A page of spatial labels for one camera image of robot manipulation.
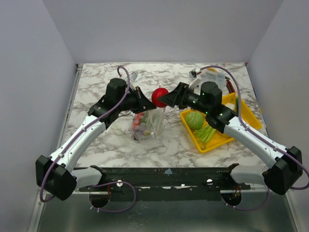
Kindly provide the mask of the clear zip top bag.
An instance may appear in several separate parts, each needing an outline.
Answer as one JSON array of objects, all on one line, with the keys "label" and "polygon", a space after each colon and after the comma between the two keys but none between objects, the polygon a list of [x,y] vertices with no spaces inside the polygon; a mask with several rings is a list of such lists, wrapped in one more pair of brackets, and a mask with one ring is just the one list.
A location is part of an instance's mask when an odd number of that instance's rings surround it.
[{"label": "clear zip top bag", "polygon": [[131,125],[131,138],[140,142],[145,139],[158,139],[163,132],[166,104],[159,97],[168,94],[168,90],[159,87],[152,93],[152,102],[156,109],[135,114]]}]

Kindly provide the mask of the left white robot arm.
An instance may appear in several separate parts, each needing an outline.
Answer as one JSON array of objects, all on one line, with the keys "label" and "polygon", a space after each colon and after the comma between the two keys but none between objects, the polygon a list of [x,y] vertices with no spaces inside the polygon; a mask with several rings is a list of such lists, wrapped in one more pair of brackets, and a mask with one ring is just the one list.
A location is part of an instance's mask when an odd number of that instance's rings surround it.
[{"label": "left white robot arm", "polygon": [[73,169],[92,142],[101,135],[123,111],[135,114],[153,110],[156,106],[145,97],[139,87],[121,78],[113,78],[107,84],[105,94],[92,105],[78,130],[48,157],[39,156],[35,162],[36,183],[42,190],[64,201],[81,184],[101,191],[107,179],[98,167],[90,167],[86,181],[78,179]]}]

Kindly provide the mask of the red toy tomato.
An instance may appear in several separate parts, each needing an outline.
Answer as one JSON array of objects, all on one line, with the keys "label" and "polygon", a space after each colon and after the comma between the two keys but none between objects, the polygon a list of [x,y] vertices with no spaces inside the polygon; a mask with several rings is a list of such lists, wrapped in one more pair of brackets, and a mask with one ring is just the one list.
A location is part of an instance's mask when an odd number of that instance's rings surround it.
[{"label": "red toy tomato", "polygon": [[162,103],[159,98],[168,94],[169,91],[166,88],[159,87],[152,93],[152,103],[158,108],[165,108],[167,105]]}]

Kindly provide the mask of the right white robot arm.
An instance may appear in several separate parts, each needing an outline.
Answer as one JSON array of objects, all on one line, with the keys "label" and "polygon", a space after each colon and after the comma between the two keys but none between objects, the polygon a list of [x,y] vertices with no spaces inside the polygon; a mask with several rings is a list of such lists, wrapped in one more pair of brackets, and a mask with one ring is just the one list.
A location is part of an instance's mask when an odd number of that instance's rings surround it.
[{"label": "right white robot arm", "polygon": [[265,169],[235,166],[222,177],[225,188],[234,189],[242,183],[260,184],[284,195],[302,175],[301,151],[295,146],[286,148],[245,123],[235,111],[222,104],[222,91],[216,83],[203,83],[200,94],[195,94],[188,84],[180,82],[173,91],[158,99],[170,107],[189,107],[205,113],[212,128],[239,141],[266,165]]}]

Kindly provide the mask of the purple toy eggplant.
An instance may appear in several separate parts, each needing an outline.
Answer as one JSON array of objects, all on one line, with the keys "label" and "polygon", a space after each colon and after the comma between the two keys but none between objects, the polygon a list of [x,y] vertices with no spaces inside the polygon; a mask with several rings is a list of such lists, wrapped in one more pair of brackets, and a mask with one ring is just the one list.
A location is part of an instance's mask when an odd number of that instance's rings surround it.
[{"label": "purple toy eggplant", "polygon": [[132,138],[136,141],[146,139],[149,136],[151,136],[151,133],[149,130],[135,130],[133,131]]}]

